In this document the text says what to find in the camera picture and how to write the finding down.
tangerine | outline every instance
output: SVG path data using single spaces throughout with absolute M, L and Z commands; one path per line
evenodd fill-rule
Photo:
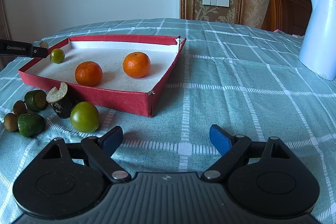
M 127 55 L 123 62 L 125 73 L 132 78 L 144 77 L 151 68 L 151 61 L 143 52 L 133 52 Z
M 101 67 L 93 61 L 80 63 L 75 70 L 76 82 L 80 85 L 97 85 L 103 77 Z

blue plaid tablecloth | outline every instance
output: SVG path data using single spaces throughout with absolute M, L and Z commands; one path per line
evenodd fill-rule
M 279 136 L 319 181 L 313 215 L 322 223 L 336 222 L 336 85 L 300 63 L 302 40 L 241 25 L 169 18 L 77 26 L 43 40 L 52 46 L 68 36 L 92 34 L 187 37 L 154 117 L 98 107 L 100 127 L 92 135 L 123 128 L 124 142 L 113 159 L 131 175 L 205 170 L 220 157 L 209 141 L 214 123 L 254 141 Z M 39 151 L 56 136 L 66 142 L 88 136 L 74 130 L 69 119 L 59 119 L 50 106 L 40 114 L 51 124 L 35 138 L 5 130 L 4 116 L 34 89 L 22 83 L 17 71 L 29 60 L 16 58 L 0 72 L 1 224 L 21 215 L 12 185 Z

white kettle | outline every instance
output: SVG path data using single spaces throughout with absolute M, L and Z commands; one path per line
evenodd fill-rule
M 336 0 L 311 0 L 299 60 L 322 78 L 336 78 Z

red box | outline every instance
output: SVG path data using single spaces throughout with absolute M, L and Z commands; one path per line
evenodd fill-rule
M 77 100 L 151 117 L 185 40 L 132 34 L 68 37 L 49 49 L 49 54 L 55 48 L 64 50 L 66 57 L 62 63 L 52 63 L 49 56 L 34 58 L 18 72 L 25 84 L 39 89 L 59 88 L 61 82 L 66 82 Z M 137 51 L 149 56 L 151 69 L 147 76 L 133 79 L 124 73 L 122 61 L 127 54 Z M 75 81 L 75 69 L 85 61 L 95 61 L 102 67 L 103 78 L 95 87 Z

wooden headboard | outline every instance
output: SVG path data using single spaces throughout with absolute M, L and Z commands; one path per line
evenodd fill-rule
M 304 35 L 311 11 L 310 0 L 270 0 L 261 28 Z

